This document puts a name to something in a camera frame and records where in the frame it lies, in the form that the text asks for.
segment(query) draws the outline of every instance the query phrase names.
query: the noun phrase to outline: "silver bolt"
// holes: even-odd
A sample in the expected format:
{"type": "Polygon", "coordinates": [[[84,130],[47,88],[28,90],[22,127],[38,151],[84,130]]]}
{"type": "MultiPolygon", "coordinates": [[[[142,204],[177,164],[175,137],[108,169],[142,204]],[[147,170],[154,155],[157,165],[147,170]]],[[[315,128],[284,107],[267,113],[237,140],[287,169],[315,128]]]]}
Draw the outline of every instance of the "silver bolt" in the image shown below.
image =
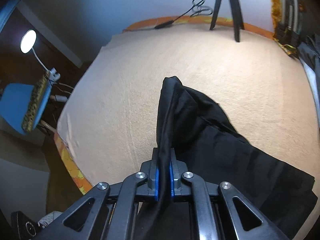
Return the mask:
{"type": "Polygon", "coordinates": [[[186,171],[183,173],[183,177],[185,177],[187,179],[191,179],[193,177],[193,173],[190,171],[186,171]]]}
{"type": "Polygon", "coordinates": [[[136,173],[136,178],[143,179],[146,176],[146,174],[142,171],[139,171],[136,173]]]}
{"type": "Polygon", "coordinates": [[[227,181],[223,181],[220,183],[220,186],[224,189],[230,189],[231,188],[231,183],[227,181]]]}
{"type": "Polygon", "coordinates": [[[98,183],[98,186],[97,186],[97,188],[98,188],[98,189],[101,189],[101,190],[104,190],[104,189],[106,189],[107,187],[109,187],[109,184],[106,183],[106,182],[100,182],[100,183],[98,183]]]}

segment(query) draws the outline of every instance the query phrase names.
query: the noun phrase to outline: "power cord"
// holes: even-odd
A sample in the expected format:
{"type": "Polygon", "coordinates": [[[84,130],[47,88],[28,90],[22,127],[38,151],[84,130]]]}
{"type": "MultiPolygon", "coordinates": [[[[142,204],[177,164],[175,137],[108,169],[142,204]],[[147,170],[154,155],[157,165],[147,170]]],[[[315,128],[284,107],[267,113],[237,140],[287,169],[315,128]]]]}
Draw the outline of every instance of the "power cord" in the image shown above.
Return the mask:
{"type": "Polygon", "coordinates": [[[205,0],[201,0],[198,3],[195,3],[195,0],[192,0],[193,6],[188,11],[186,11],[184,14],[181,14],[179,17],[177,17],[174,20],[170,20],[170,21],[158,24],[154,28],[155,29],[161,29],[161,28],[164,28],[164,27],[168,27],[169,25],[172,25],[176,20],[178,20],[179,18],[181,18],[182,16],[184,16],[185,14],[190,12],[191,10],[192,10],[193,13],[190,15],[190,17],[199,16],[199,15],[203,15],[203,16],[212,15],[213,14],[213,9],[210,6],[203,5],[204,2],[205,2],[205,0]]]}

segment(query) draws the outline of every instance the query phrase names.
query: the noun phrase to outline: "leopard print cushion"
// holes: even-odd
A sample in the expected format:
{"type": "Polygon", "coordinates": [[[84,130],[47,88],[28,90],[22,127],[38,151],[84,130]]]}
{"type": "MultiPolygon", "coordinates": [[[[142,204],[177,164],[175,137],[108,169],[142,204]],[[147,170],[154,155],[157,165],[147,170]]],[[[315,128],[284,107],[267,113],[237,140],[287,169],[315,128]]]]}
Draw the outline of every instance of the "leopard print cushion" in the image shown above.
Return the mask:
{"type": "Polygon", "coordinates": [[[47,79],[49,74],[50,74],[49,72],[44,74],[42,78],[35,84],[32,90],[30,102],[28,105],[28,110],[24,115],[22,124],[21,124],[21,127],[25,132],[32,131],[34,120],[38,112],[39,104],[42,101],[44,91],[47,87],[47,81],[48,81],[47,79]]]}

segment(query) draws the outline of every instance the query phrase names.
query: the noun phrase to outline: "lit lamp head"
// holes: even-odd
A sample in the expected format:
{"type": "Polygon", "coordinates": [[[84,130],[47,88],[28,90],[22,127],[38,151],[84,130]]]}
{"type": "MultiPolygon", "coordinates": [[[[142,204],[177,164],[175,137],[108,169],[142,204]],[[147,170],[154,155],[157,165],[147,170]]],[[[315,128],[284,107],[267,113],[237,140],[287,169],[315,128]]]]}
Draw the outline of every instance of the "lit lamp head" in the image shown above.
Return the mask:
{"type": "Polygon", "coordinates": [[[20,48],[23,53],[29,52],[36,42],[36,32],[34,30],[28,30],[25,35],[23,35],[20,43],[20,48]]]}

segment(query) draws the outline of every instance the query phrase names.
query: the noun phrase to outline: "blue chair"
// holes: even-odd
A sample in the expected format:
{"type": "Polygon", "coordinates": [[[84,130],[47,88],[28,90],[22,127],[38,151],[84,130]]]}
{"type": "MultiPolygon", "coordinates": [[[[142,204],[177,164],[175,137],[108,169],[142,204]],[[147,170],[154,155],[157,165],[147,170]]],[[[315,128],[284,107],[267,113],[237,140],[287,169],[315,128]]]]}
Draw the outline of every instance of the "blue chair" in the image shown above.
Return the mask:
{"type": "MultiPolygon", "coordinates": [[[[5,87],[0,100],[0,115],[12,128],[23,135],[28,134],[22,129],[21,124],[28,110],[33,87],[33,85],[11,83],[5,87]]],[[[51,89],[52,85],[48,82],[42,101],[39,104],[32,130],[34,130],[40,122],[43,111],[48,103],[51,89]]]]}

